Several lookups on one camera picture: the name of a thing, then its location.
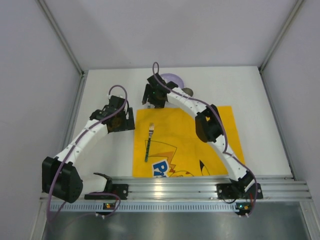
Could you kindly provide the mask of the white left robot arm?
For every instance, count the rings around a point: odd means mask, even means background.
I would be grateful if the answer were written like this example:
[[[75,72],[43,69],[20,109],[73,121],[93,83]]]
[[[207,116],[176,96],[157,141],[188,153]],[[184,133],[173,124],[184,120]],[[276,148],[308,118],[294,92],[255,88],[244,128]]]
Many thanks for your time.
[[[80,133],[55,157],[41,165],[42,191],[74,203],[81,195],[104,195],[112,191],[112,179],[104,173],[90,172],[91,150],[110,133],[135,129],[128,96],[108,95],[108,104],[95,110]]]

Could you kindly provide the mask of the fork with teal handle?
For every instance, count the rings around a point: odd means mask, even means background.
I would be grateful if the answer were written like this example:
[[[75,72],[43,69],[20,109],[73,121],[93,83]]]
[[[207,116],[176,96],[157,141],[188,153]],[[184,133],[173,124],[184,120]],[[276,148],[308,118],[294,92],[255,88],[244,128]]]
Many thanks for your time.
[[[149,125],[149,130],[148,130],[148,141],[147,141],[147,145],[146,145],[146,153],[145,153],[145,158],[144,158],[145,162],[147,162],[148,158],[149,158],[151,138],[152,138],[152,135],[154,133],[154,130],[155,130],[155,125],[154,125],[154,123],[151,122],[150,125]]]

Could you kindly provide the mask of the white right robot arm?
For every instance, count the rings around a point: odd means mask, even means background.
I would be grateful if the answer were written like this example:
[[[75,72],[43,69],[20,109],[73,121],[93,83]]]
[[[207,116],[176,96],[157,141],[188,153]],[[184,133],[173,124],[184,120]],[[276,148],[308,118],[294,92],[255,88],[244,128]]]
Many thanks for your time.
[[[226,130],[215,105],[190,96],[172,81],[166,83],[158,73],[150,76],[147,82],[142,104],[150,103],[157,108],[163,108],[165,103],[170,103],[189,114],[194,118],[197,137],[209,144],[218,154],[235,189],[242,194],[249,190],[258,191],[255,175],[238,160],[229,145]]]

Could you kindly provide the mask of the yellow Pikachu cloth placemat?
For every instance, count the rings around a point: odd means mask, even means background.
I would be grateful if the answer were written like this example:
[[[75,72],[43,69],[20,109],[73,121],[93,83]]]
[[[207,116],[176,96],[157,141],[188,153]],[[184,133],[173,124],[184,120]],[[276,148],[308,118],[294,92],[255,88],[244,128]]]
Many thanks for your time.
[[[148,161],[149,126],[154,123]],[[195,120],[180,108],[139,109],[133,143],[136,178],[227,175],[216,151],[196,135]]]

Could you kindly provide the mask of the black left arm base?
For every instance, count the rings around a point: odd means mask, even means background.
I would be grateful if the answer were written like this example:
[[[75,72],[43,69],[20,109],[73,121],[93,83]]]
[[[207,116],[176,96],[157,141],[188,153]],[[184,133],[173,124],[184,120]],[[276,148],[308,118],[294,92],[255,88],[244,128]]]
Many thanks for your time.
[[[113,194],[117,195],[121,200],[126,200],[129,193],[129,185],[128,184],[112,184],[112,186],[108,186],[102,194],[89,193],[84,195],[85,200],[113,200],[116,199]]]

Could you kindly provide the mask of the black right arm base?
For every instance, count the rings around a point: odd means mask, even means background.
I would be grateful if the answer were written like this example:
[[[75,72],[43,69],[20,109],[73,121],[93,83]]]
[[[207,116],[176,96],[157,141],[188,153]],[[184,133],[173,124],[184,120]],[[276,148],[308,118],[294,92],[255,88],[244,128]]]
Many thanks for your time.
[[[216,185],[217,198],[223,200],[227,204],[234,203],[236,200],[250,200],[252,204],[254,199],[260,200],[263,198],[261,185],[253,184],[248,191],[240,191],[235,184],[232,183],[219,183]]]

